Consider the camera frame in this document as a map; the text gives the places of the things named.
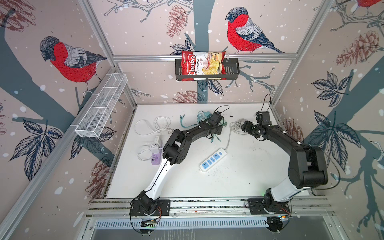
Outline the teal charger adapter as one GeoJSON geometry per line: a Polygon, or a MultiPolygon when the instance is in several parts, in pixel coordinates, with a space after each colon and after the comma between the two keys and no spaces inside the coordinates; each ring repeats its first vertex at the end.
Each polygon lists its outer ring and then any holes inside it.
{"type": "Polygon", "coordinates": [[[210,112],[203,112],[203,114],[205,119],[210,118],[212,115],[210,112]]]}

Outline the white power strip blue outlets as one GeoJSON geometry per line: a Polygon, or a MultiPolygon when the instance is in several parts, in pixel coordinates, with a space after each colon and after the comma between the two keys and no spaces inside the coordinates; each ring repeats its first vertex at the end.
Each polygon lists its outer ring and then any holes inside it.
{"type": "Polygon", "coordinates": [[[225,149],[220,148],[212,155],[210,155],[206,160],[200,163],[199,168],[200,171],[205,173],[212,169],[217,163],[219,163],[225,156],[227,152],[225,149]]]}

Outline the purple power socket strip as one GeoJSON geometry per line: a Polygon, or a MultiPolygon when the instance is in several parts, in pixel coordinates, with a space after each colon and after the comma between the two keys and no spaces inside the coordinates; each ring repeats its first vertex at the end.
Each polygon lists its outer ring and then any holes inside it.
{"type": "Polygon", "coordinates": [[[152,153],[152,159],[151,159],[151,164],[153,166],[157,166],[161,164],[163,157],[162,157],[162,150],[157,150],[152,153]]]}

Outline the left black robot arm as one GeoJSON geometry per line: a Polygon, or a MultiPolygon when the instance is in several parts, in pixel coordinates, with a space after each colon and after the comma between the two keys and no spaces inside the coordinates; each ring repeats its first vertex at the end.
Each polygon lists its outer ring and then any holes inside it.
{"type": "Polygon", "coordinates": [[[166,184],[172,167],[181,164],[191,147],[191,144],[200,138],[211,139],[213,135],[220,135],[224,126],[224,117],[221,112],[213,112],[206,120],[187,130],[176,129],[163,147],[163,159],[149,186],[141,191],[130,203],[130,216],[151,216],[163,211],[159,199],[166,184]]]}

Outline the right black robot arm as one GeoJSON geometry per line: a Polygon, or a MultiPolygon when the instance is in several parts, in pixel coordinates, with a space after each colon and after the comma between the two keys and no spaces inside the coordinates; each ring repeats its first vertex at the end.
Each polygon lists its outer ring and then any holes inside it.
{"type": "Polygon", "coordinates": [[[302,190],[315,189],[328,183],[327,162],[324,151],[318,146],[303,144],[282,127],[273,125],[269,112],[257,112],[257,123],[245,121],[243,132],[258,139],[263,137],[284,150],[289,156],[288,177],[266,190],[263,205],[267,213],[281,210],[302,190]]]}

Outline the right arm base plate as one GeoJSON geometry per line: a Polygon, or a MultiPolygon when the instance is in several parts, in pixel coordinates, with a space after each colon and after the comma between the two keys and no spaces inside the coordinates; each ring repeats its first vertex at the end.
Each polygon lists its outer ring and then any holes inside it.
{"type": "Polygon", "coordinates": [[[244,205],[251,215],[291,215],[289,202],[266,201],[264,198],[248,199],[244,205]]]}

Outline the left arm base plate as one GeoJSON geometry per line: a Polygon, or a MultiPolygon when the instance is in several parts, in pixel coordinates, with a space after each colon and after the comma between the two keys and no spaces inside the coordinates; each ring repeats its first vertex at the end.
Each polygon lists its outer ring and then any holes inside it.
{"type": "Polygon", "coordinates": [[[168,216],[170,214],[170,200],[155,200],[146,202],[134,200],[130,204],[130,217],[168,216]]]}

